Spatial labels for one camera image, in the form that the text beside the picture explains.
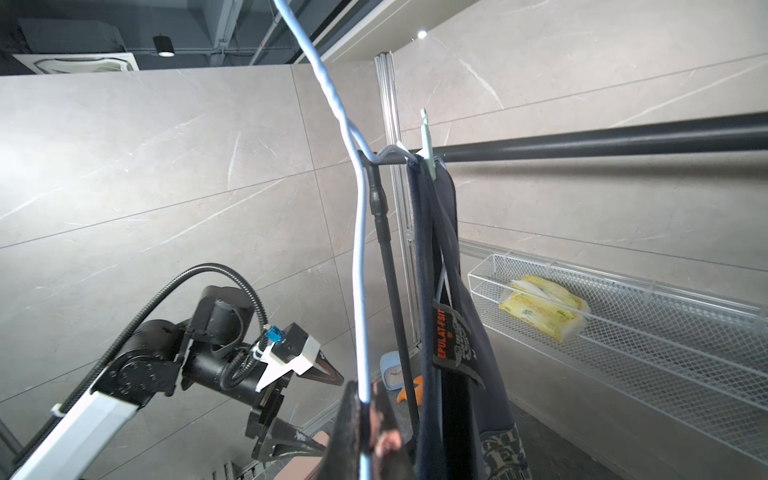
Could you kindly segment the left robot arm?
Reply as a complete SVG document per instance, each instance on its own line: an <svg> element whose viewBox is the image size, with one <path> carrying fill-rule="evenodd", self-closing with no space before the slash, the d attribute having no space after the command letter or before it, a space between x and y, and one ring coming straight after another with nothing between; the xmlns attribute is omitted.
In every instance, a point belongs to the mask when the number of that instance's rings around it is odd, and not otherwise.
<svg viewBox="0 0 768 480"><path fill-rule="evenodd" d="M230 287L208 286L180 323L150 314L196 275L220 274ZM250 408L246 437L252 460L266 464L321 457L325 446L279 418L292 378L340 386L342 374L301 326L269 322L260 297L232 268L203 263L165 285L128 323L44 426L21 445L8 428L1 439L4 479L79 479L116 433L157 394L200 385Z"/></svg>

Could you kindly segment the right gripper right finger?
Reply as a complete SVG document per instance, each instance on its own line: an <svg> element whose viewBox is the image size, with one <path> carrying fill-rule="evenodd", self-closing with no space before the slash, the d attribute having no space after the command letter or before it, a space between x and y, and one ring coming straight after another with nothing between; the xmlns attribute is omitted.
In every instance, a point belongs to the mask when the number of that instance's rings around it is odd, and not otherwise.
<svg viewBox="0 0 768 480"><path fill-rule="evenodd" d="M414 468L395 412L387 391L379 383L372 385L369 420L368 447L372 461L372 477L376 480L415 479Z"/></svg>

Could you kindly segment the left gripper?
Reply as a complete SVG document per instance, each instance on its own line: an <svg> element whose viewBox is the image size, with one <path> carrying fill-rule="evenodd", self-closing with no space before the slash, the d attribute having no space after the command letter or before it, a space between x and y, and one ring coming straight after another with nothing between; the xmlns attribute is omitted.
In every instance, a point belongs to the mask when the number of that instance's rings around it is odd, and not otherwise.
<svg viewBox="0 0 768 480"><path fill-rule="evenodd" d="M299 378L334 386L344 383L343 375L328 361L322 351L318 352L314 364L300 374ZM251 407L245 429L245 436L256 440L251 459L258 462L282 460L282 455L275 450L278 446L288 447L288 457L323 456L325 445L294 425L276 418L284 400L282 390L276 383L270 385L259 393L257 402Z"/></svg>

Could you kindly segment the green clothespin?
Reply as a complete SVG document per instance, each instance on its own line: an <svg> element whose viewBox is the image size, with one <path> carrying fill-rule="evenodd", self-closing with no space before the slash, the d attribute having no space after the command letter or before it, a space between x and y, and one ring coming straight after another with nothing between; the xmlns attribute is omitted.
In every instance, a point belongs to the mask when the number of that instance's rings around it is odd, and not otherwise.
<svg viewBox="0 0 768 480"><path fill-rule="evenodd" d="M420 156L422 157L423 162L426 165L430 178L432 180L435 180L437 177L436 162L435 162L435 155L434 155L431 133L429 128L429 117L425 108L422 108L420 110L420 115L422 119L422 123L420 126L421 142L422 142L422 149L421 149Z"/></svg>

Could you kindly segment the navy blue tank top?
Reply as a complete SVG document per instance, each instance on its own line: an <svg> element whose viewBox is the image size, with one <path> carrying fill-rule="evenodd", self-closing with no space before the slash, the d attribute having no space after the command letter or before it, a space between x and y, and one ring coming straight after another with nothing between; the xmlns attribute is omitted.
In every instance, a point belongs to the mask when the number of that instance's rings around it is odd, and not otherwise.
<svg viewBox="0 0 768 480"><path fill-rule="evenodd" d="M422 325L421 479L528 479L529 462L487 332L465 285L456 192L443 165L407 165Z"/></svg>

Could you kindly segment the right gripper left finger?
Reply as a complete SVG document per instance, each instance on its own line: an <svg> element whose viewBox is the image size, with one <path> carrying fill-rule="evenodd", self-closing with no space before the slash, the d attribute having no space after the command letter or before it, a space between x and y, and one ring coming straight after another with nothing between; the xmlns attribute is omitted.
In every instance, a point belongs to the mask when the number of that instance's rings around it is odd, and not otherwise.
<svg viewBox="0 0 768 480"><path fill-rule="evenodd" d="M369 452L369 404L358 393L357 381L346 383L316 479L361 479L362 456Z"/></svg>

